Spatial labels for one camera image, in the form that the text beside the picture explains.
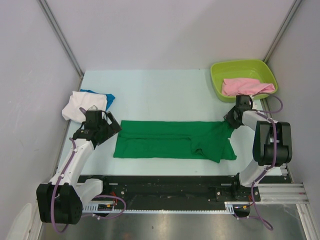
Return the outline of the lime green plastic basin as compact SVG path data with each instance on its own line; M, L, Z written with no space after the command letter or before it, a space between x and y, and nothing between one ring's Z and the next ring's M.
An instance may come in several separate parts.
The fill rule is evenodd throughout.
M236 98L222 93L224 79L257 79L262 84L272 84L274 93L278 90L278 83L274 74L267 64L260 59L241 59L214 63L210 67L210 75L218 99L226 103L232 103Z

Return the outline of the right aluminium frame post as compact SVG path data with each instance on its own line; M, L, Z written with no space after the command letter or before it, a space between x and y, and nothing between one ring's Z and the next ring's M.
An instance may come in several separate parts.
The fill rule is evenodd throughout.
M292 5L290 6L287 14L285 15L285 18L283 22L281 23L275 37L273 38L264 58L263 62L265 64L269 64L276 48L278 47L279 43L281 42L283 36L285 35L286 31L289 29L291 22L295 18L296 14L298 13L300 7L303 5L305 1L304 0L294 0Z

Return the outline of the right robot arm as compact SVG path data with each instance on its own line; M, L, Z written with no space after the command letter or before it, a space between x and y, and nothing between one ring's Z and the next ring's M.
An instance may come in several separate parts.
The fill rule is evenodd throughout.
M272 118L272 114L279 113L283 109L283 102L273 94L270 96L280 103L276 111L256 109L253 97L241 94L235 97L234 107L224 116L224 120L231 128L247 126L254 131L253 159L237 174L239 183L230 188L231 196L237 201L247 197L248 188L255 187L270 170L292 160L291 125Z

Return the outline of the pink t shirt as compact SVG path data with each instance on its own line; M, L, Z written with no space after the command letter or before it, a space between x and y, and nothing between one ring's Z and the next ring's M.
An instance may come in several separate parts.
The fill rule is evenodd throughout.
M272 83L261 83L254 78L225 78L222 83L221 93L227 97L237 95L257 95L273 93L276 90Z

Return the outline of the blue t shirt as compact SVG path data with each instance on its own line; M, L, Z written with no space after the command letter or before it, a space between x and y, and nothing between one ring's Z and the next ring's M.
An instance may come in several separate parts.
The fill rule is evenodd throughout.
M116 97L113 94L110 94L110 93L99 93L99 92L94 92L94 91L89 90L89 89L80 89L80 92L90 93L90 94L95 94L95 95L104 95L106 97L105 111L107 111L110 108L110 106L112 105L113 101L116 99Z

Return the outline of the aluminium frame post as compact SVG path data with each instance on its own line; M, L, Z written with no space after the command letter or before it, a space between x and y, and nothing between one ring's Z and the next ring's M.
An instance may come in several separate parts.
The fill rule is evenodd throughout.
M294 0L292 5L290 6L287 14L285 15L285 18L283 22L281 23L275 37L273 38L264 58L263 62L265 64L269 64L276 48L278 47L279 43L281 42L283 36L285 35L286 31L289 29L291 22L295 18L296 14L298 13L300 7L303 5L305 1L304 0Z
M64 50L67 58L69 59L71 65L76 71L77 75L83 79L84 71L82 70L70 44L68 43L65 34L63 33L60 24L58 23L49 3L47 0L37 0L39 7L41 8L45 18L47 19L50 27L52 28L54 34L56 35L62 49Z

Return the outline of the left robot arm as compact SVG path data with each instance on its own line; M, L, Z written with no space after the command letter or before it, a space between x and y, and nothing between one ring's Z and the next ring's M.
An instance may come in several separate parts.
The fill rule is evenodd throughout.
M71 148L66 159L48 183L36 189L40 220L43 223L75 225L83 206L97 197L105 200L111 188L100 179L88 179L77 186L82 170L96 147L121 131L111 112L89 109L85 120L70 138Z

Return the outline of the aluminium rail right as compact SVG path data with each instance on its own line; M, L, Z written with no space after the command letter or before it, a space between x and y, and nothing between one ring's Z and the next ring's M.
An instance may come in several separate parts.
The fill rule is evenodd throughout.
M302 183L263 183L258 185L261 204L308 204Z

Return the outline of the white t shirt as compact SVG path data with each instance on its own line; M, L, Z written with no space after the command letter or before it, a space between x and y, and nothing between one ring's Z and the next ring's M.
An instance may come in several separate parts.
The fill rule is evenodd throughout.
M97 110L106 110L107 96L104 94L91 93L86 91L73 91L69 102L62 109L62 117L68 121L82 123L86 120L84 111L95 106Z

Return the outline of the left aluminium frame post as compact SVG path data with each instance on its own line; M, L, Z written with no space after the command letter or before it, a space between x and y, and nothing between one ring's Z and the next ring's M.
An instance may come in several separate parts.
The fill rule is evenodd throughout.
M47 19L50 27L52 28L54 34L56 35L62 49L64 50L67 58L69 59L71 65L76 71L77 75L83 79L84 71L82 70L70 44L68 43L65 34L63 33L60 24L58 23L49 3L47 0L37 0L39 7L41 8L45 18Z

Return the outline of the green t shirt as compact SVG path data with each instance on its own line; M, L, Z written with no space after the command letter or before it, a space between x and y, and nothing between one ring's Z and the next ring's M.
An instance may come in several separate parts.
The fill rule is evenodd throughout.
M123 120L114 158L200 159L220 163L237 156L226 121L132 121Z

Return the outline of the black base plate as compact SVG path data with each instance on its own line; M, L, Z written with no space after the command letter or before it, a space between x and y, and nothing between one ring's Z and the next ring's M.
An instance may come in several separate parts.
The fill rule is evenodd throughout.
M213 212L226 210L227 202L260 203L259 187L243 187L236 176L111 176L82 175L103 183L99 197L83 209L87 212ZM267 177L261 184L286 184L279 177Z

